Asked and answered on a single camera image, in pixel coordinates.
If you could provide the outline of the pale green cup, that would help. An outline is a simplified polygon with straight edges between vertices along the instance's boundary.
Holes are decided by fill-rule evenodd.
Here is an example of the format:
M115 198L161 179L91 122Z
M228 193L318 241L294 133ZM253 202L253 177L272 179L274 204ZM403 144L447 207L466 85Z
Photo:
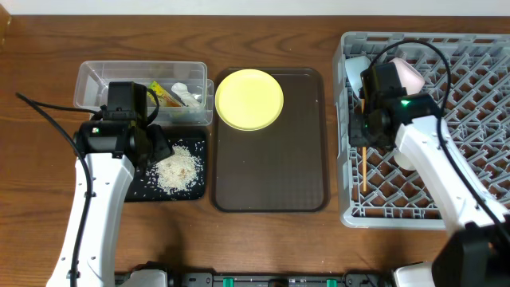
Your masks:
M415 171L416 170L415 166L412 164L412 162L409 160L409 158L400 152L397 152L394 155L394 161L397 163L397 165L399 165L404 170L407 170L407 171Z

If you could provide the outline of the yellow green snack wrapper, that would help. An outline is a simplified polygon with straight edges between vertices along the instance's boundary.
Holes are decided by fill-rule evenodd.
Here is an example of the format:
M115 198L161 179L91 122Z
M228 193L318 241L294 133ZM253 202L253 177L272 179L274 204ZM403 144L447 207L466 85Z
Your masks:
M152 81L148 88L152 90L158 99L159 105L164 107L182 107L183 103L181 103L176 97L173 97L163 86L161 86L158 82Z

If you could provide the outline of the white bowl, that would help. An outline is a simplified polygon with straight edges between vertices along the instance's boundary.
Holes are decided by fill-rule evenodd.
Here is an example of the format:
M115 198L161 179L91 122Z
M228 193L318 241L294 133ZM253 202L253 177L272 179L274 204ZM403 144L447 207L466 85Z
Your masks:
M394 58L390 61L395 65L398 73L398 79L403 88L406 89L408 95L420 93L425 80L423 76L409 63L402 58Z

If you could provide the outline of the light blue bowl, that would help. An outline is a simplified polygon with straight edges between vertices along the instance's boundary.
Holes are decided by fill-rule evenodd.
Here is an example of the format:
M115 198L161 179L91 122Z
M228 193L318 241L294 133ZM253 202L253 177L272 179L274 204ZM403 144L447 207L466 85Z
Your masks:
M353 57L345 61L347 79L353 93L360 99L360 90L363 88L361 73L368 69L371 61L366 56Z

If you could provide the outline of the yellow plate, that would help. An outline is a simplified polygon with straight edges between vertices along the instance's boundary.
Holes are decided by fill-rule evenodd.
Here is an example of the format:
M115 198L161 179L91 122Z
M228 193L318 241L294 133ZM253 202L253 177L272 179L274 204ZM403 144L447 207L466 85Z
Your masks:
M215 107L231 128L256 131L272 124L284 107L284 93L278 81L259 69L240 69L219 84Z

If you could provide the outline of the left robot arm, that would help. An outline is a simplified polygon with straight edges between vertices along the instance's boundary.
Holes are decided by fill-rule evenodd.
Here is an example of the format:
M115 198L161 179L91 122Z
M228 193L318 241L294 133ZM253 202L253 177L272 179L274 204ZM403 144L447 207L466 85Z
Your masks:
M137 171L173 154L157 124L86 121L75 135L75 195L49 286L113 286L120 219Z

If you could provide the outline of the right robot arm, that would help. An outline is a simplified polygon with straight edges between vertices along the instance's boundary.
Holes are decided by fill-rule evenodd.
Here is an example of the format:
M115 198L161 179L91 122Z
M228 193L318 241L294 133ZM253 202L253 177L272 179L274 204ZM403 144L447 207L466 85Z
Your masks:
M449 240L433 261L400 267L397 286L507 286L509 212L497 202L449 137L426 94L371 100L349 115L355 147L395 147L439 209Z

